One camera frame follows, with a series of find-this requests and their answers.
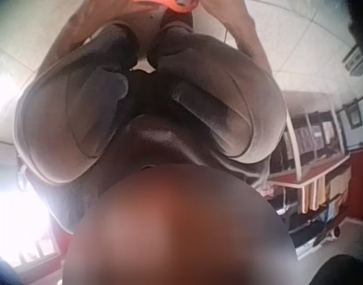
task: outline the blurred object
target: blurred object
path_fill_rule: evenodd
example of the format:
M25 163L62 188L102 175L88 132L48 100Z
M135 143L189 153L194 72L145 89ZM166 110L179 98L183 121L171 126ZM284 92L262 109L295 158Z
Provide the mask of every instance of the blurred object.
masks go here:
M363 262L350 255L338 255L330 258L318 271L310 285L352 284L360 280L363 284Z
M363 1L348 0L347 2L352 18L349 29L363 54Z
M23 285L16 271L5 261L0 260L0 285Z
M134 0L136 2L155 2L163 4L168 8L180 12L187 13L197 7L199 0Z
M363 75L363 56L359 47L354 46L342 61L350 76L361 77Z

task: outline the person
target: person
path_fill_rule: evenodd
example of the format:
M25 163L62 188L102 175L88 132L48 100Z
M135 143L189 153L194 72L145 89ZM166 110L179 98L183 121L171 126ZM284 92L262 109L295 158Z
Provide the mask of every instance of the person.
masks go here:
M285 102L245 2L200 5L238 50L194 33L191 13L167 10L147 51L156 71L133 71L140 41L122 18L153 6L85 0L19 100L18 153L66 231L112 185L148 167L199 164L265 184Z
M119 181L72 237L64 285L296 285L292 239L271 205L211 167L169 164Z

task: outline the floor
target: floor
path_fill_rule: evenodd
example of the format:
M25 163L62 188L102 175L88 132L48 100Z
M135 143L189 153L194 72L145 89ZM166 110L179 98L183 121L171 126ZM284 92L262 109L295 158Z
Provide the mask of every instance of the floor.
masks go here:
M322 244L317 251L299 260L302 285L308 285L316 272L331 257L346 254L363 260L363 224L347 218L340 229L341 235L338 240Z
M342 59L354 46L345 0L245 0L255 19L274 77L292 114L336 107L363 96L363 76L350 77ZM82 0L0 0L0 141L13 142L16 94L35 76L51 44ZM236 47L233 37L202 7L197 33ZM140 62L139 68L148 64Z

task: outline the hand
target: hand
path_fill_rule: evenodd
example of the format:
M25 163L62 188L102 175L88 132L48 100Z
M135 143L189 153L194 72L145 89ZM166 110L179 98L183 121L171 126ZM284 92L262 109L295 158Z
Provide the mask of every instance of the hand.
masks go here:
M85 0L80 11L85 21L103 25L123 15L153 10L156 6L133 0Z
M221 23L231 23L250 16L245 0L201 0L201 5Z

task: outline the red object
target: red object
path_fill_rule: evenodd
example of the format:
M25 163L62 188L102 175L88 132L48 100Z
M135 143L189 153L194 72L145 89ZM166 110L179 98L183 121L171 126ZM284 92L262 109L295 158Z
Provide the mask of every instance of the red object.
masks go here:
M134 0L135 2L154 2L167 6L168 8L179 12L187 13L197 7L199 0Z
M303 179L299 182L296 181L296 172L283 174L281 173L279 176L275 176L272 178L269 178L269 181L274 182L275 185L279 185L278 183L288 183L291 184L290 187L293 187L293 184L300 185L300 184L306 184L307 182L311 183L314 179L322 175L322 173L328 173L329 170L333 170L333 168L336 166L338 167L341 163L345 162L347 158L345 156L339 156L335 158L327 159L326 161L320 161L316 165L313 165L308 173L303 177Z
M349 184L349 217L363 220L363 149L350 156L352 179Z

